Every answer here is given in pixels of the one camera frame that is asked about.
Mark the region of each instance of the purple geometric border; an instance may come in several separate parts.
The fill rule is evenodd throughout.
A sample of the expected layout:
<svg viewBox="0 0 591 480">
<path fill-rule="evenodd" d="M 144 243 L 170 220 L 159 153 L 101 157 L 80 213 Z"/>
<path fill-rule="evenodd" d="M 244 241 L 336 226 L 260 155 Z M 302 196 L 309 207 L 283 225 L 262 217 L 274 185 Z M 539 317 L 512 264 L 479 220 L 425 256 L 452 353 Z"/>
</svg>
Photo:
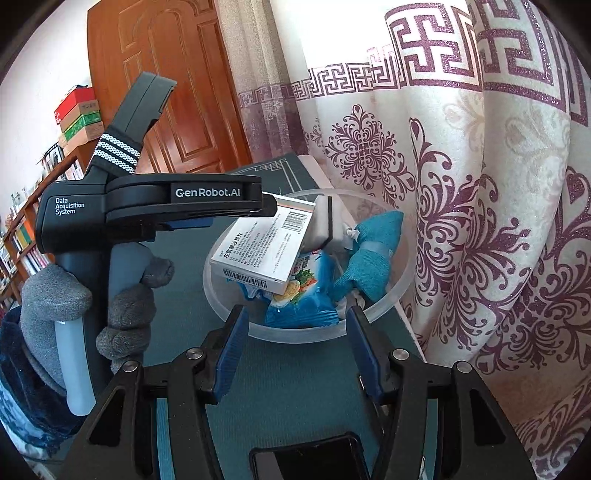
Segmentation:
<svg viewBox="0 0 591 480">
<path fill-rule="evenodd" d="M 439 10 L 441 18 L 443 20 L 443 25 L 439 25 L 437 22 L 437 18 L 435 15 L 416 15 L 414 16 L 414 20 L 420 34 L 420 40 L 413 40 L 413 41 L 404 41 L 403 36 L 410 34 L 411 29 L 408 23 L 407 17 L 397 18 L 395 20 L 391 20 L 391 18 L 399 14 L 400 12 L 408 12 L 415 9 L 420 8 L 430 8 Z M 427 86 L 444 86 L 444 87 L 452 87 L 452 88 L 460 88 L 465 90 L 475 90 L 478 92 L 482 91 L 482 72 L 480 70 L 480 63 L 478 62 L 478 58 L 476 57 L 476 43 L 472 35 L 469 35 L 466 38 L 466 32 L 462 28 L 462 24 L 467 27 L 468 32 L 474 33 L 474 29 L 471 25 L 470 16 L 465 13 L 464 11 L 456 8 L 451 7 L 453 16 L 456 19 L 456 22 L 459 27 L 460 38 L 462 39 L 462 45 L 460 46 L 458 42 L 449 41 L 449 40 L 431 40 L 428 37 L 427 31 L 425 30 L 424 23 L 429 22 L 431 28 L 436 33 L 449 33 L 449 34 L 456 34 L 457 32 L 454 30 L 454 26 L 450 19 L 449 13 L 447 12 L 447 8 L 443 4 L 435 4 L 435 3 L 420 3 L 420 4 L 408 4 L 403 5 L 401 7 L 396 7 L 390 10 L 385 15 L 386 24 L 388 25 L 390 36 L 392 38 L 392 43 L 395 44 L 395 54 L 397 55 L 397 64 L 400 65 L 402 63 L 402 52 L 407 48 L 413 47 L 421 47 L 423 49 L 425 59 L 427 61 L 426 65 L 421 65 L 419 63 L 418 55 L 416 54 L 409 54 L 404 55 L 404 65 L 405 69 L 401 69 L 401 74 L 404 80 L 400 81 L 400 86 L 404 87 L 407 85 L 427 85 Z M 396 30 L 395 27 L 402 26 L 402 29 Z M 448 47 L 452 50 L 451 55 L 441 55 L 441 67 L 443 69 L 443 73 L 445 74 L 452 74 L 458 75 L 463 77 L 471 77 L 474 78 L 476 81 L 473 83 L 469 82 L 461 82 L 458 80 L 450 80 L 449 77 L 445 79 L 421 79 L 421 78 L 413 78 L 412 72 L 413 70 L 417 73 L 436 73 L 436 65 L 435 65 L 435 58 L 433 56 L 433 52 L 431 50 L 432 47 Z M 468 63 L 467 69 L 462 69 L 459 67 L 452 67 L 450 62 L 459 63 L 462 61 L 461 50 L 463 50 L 466 60 Z"/>
<path fill-rule="evenodd" d="M 550 48 L 547 48 L 540 23 L 535 16 L 534 7 L 528 0 L 519 0 L 524 6 L 532 32 L 536 38 L 536 45 L 539 56 L 542 59 L 543 71 L 522 67 L 517 64 L 517 60 L 532 61 L 532 51 L 528 42 L 527 34 L 520 30 L 509 28 L 491 28 L 483 6 L 489 4 L 492 13 L 496 18 L 511 18 L 518 20 L 519 13 L 512 0 L 504 0 L 506 9 L 500 9 L 495 0 L 476 0 L 478 14 L 483 22 L 484 30 L 476 35 L 476 42 L 485 40 L 489 45 L 491 52 L 491 62 L 484 63 L 482 66 L 479 61 L 473 61 L 470 55 L 477 51 L 477 45 L 473 42 L 472 36 L 466 38 L 466 31 L 462 28 L 465 25 L 468 32 L 473 32 L 473 27 L 469 22 L 468 14 L 462 10 L 451 7 L 453 16 L 460 27 L 460 38 L 463 45 L 457 42 L 446 40 L 430 40 L 424 28 L 423 22 L 429 22 L 434 32 L 454 33 L 453 24 L 449 13 L 443 4 L 435 3 L 417 3 L 396 7 L 390 10 L 386 16 L 386 22 L 391 32 L 392 39 L 396 38 L 396 44 L 389 44 L 379 47 L 373 47 L 368 50 L 369 62 L 343 62 L 327 65 L 322 68 L 309 69 L 309 77 L 291 83 L 274 83 L 263 85 L 253 90 L 247 90 L 238 94 L 240 108 L 248 108 L 254 105 L 260 105 L 269 100 L 277 99 L 295 99 L 297 101 L 311 98 L 319 98 L 330 95 L 340 95 L 343 93 L 363 93 L 374 90 L 397 90 L 409 85 L 427 85 L 444 86 L 467 90 L 493 90 L 497 92 L 512 93 L 525 98 L 530 98 L 547 105 L 554 106 L 561 111 L 566 111 L 567 101 L 571 107 L 578 106 L 579 111 L 571 109 L 570 117 L 574 122 L 581 125 L 589 125 L 589 114 L 587 109 L 586 92 L 583 86 L 583 72 L 578 58 L 573 49 L 566 43 L 564 38 L 556 32 L 548 19 L 540 13 L 542 24 L 547 33 Z M 434 15 L 416 15 L 415 20 L 417 28 L 421 35 L 418 41 L 404 42 L 402 36 L 410 32 L 408 18 L 402 17 L 388 23 L 388 19 L 393 15 L 403 11 L 412 11 L 417 8 L 436 8 L 441 12 L 443 25 L 438 25 Z M 401 25 L 402 29 L 395 31 L 394 27 Z M 517 83 L 508 82 L 484 82 L 482 83 L 482 67 L 486 73 L 500 73 L 499 54 L 495 45 L 496 38 L 514 38 L 519 41 L 519 49 L 505 48 L 505 58 L 507 60 L 507 72 L 515 77 L 535 80 L 546 85 L 553 86 L 554 79 L 558 81 L 558 90 L 560 97 L 541 92 L 530 87 L 525 87 Z M 431 47 L 449 47 L 452 49 L 451 55 L 441 55 L 441 67 L 447 78 L 439 79 L 418 79 L 411 75 L 411 66 L 418 73 L 437 73 L 435 68 L 435 58 L 431 52 Z M 406 48 L 422 47 L 427 60 L 426 65 L 420 65 L 416 54 L 404 55 Z M 467 69 L 452 67 L 450 62 L 460 62 L 462 59 L 460 48 L 463 48 L 467 59 Z M 554 62 L 550 61 L 550 55 L 554 57 Z M 483 50 L 480 50 L 481 58 L 485 58 Z M 566 85 L 563 80 L 563 62 L 566 69 Z M 556 66 L 556 75 L 553 72 L 553 66 Z M 472 77 L 477 83 L 468 83 L 450 80 L 450 75 L 459 75 Z"/>
</svg>

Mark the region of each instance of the door panel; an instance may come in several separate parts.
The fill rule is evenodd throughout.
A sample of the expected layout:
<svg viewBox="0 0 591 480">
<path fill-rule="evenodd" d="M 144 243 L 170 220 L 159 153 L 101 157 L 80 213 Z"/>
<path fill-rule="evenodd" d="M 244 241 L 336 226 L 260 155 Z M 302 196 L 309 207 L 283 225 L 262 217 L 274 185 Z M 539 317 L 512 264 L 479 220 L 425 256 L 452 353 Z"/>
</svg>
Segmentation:
<svg viewBox="0 0 591 480">
<path fill-rule="evenodd" d="M 139 173 L 251 163 L 211 0 L 101 0 L 88 13 L 88 46 L 106 124 L 141 71 L 178 82 L 146 136 Z"/>
</svg>

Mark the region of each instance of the gray glove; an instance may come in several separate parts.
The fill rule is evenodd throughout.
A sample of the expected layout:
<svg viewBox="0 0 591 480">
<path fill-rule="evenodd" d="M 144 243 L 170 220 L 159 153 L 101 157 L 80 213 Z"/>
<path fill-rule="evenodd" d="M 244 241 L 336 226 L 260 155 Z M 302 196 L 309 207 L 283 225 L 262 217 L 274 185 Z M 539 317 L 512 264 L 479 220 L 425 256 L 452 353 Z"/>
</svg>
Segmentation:
<svg viewBox="0 0 591 480">
<path fill-rule="evenodd" d="M 150 344 L 150 323 L 156 314 L 152 288 L 167 285 L 173 275 L 170 260 L 154 257 L 141 282 L 109 302 L 108 326 L 96 338 L 96 347 L 112 361 L 113 373 L 131 358 L 141 360 Z M 25 282 L 21 296 L 24 353 L 41 379 L 65 396 L 54 322 L 82 317 L 92 304 L 92 294 L 73 275 L 52 264 Z"/>
</svg>

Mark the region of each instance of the cardboard box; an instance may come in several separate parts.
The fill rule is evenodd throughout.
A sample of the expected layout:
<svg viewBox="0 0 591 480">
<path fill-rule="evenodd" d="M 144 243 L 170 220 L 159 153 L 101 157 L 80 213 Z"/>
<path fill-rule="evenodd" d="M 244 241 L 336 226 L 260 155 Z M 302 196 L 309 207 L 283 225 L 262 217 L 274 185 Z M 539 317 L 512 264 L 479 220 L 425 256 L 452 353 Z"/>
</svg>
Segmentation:
<svg viewBox="0 0 591 480">
<path fill-rule="evenodd" d="M 60 106 L 56 108 L 54 116 L 56 118 L 56 124 L 59 125 L 62 118 L 80 102 L 88 102 L 89 100 L 95 100 L 95 91 L 92 87 L 76 88 L 72 90 L 65 98 Z"/>
<path fill-rule="evenodd" d="M 65 132 L 71 125 L 78 120 L 80 115 L 87 115 L 92 112 L 99 111 L 99 101 L 89 100 L 88 102 L 78 103 L 72 110 L 70 110 L 66 116 L 60 121 L 61 132 Z"/>
<path fill-rule="evenodd" d="M 274 197 L 275 216 L 236 220 L 209 263 L 212 273 L 282 295 L 316 205 Z"/>
<path fill-rule="evenodd" d="M 83 127 L 76 135 L 74 135 L 67 145 L 64 147 L 64 154 L 67 156 L 72 153 L 76 147 L 84 145 L 91 140 L 99 138 L 105 132 L 105 126 L 103 122 L 97 122 L 95 124 Z"/>
<path fill-rule="evenodd" d="M 64 132 L 64 136 L 66 137 L 66 141 L 70 141 L 70 139 L 74 135 L 76 135 L 83 127 L 95 124 L 97 122 L 100 122 L 100 113 L 99 112 L 92 112 L 92 113 L 87 113 L 86 115 L 80 115 L 76 119 L 76 121 L 70 126 L 70 128 Z"/>
</svg>

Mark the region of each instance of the table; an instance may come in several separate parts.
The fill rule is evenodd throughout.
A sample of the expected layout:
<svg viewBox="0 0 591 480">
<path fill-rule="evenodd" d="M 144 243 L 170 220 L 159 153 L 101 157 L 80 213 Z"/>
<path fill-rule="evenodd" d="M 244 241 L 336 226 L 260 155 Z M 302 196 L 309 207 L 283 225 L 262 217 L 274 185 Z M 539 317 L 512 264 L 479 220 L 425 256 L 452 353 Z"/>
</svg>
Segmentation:
<svg viewBox="0 0 591 480">
<path fill-rule="evenodd" d="M 237 173 L 262 177 L 267 192 L 332 187 L 312 157 L 287 155 L 244 167 Z M 155 255 L 176 265 L 172 282 L 154 292 L 158 313 L 146 365 L 171 361 L 199 346 L 222 321 L 202 288 L 206 255 L 233 219 L 216 218 L 207 229 L 159 233 L 150 245 Z M 420 349 L 400 305 L 375 322 L 393 344 L 416 354 Z M 307 345 L 285 345 L 248 338 L 230 393 L 207 415 L 223 474 L 251 480 L 248 453 L 253 447 L 307 442 L 353 431 L 361 438 L 371 471 L 378 442 L 371 430 L 357 369 L 346 337 Z M 432 478 L 436 410 L 430 406 L 426 438 L 427 478 Z M 166 401 L 158 401 L 158 451 L 162 480 L 174 478 L 168 442 Z"/>
</svg>

